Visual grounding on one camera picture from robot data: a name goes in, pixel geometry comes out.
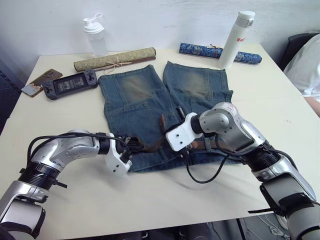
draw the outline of clear plastic bottle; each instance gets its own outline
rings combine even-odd
[[[249,28],[254,22],[255,15],[253,11],[239,12],[219,58],[218,66],[220,69],[227,69],[234,62]]]
[[[107,44],[105,39],[105,29],[98,22],[98,18],[103,16],[102,13],[97,13],[93,18],[85,18],[83,19],[84,23],[84,32],[86,33],[90,46],[93,50],[93,54],[96,57],[107,56]]]

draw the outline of white shirt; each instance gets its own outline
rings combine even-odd
[[[303,45],[283,72],[302,96],[320,102],[320,34]]]

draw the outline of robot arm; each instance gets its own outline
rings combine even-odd
[[[39,235],[46,212],[36,203],[42,204],[47,200],[52,185],[67,187],[58,182],[57,177],[70,162],[105,155],[107,168],[118,176],[124,175],[131,166],[130,153],[118,154],[116,140],[107,139],[114,138],[112,133],[92,134],[86,130],[69,133],[81,136],[56,138],[44,144],[0,199],[0,227],[17,240],[33,239]]]
[[[190,113],[184,123],[166,133],[166,139],[173,150],[179,151],[203,134],[218,134],[233,152],[221,150],[241,157],[251,168],[262,182],[260,190],[270,211],[286,217],[292,240],[320,239],[320,205],[313,189],[234,105],[221,102],[201,115]]]

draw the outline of jeans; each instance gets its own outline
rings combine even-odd
[[[104,115],[110,131],[115,135],[137,136],[147,147],[163,137],[169,127],[181,122],[176,107],[181,106],[185,114],[200,114],[219,102],[230,102],[233,93],[228,90],[224,70],[171,62],[164,69],[164,83],[152,65],[103,75],[98,81],[105,98]],[[198,141],[204,141],[206,149],[194,150],[190,154],[191,165],[220,162],[224,158],[222,152],[211,149],[210,138],[203,137]],[[167,142],[155,152],[133,154],[131,161],[131,172],[159,171],[185,165],[185,160]]]

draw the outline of blue patterned roll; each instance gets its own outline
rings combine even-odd
[[[179,53],[181,54],[191,54],[202,57],[210,57],[210,58],[220,58],[220,55],[223,51],[221,47],[215,46],[199,46],[188,43],[181,43]],[[261,63],[262,57],[259,54],[253,54],[248,52],[238,51],[235,56],[234,61],[246,63],[246,64],[259,64]]]

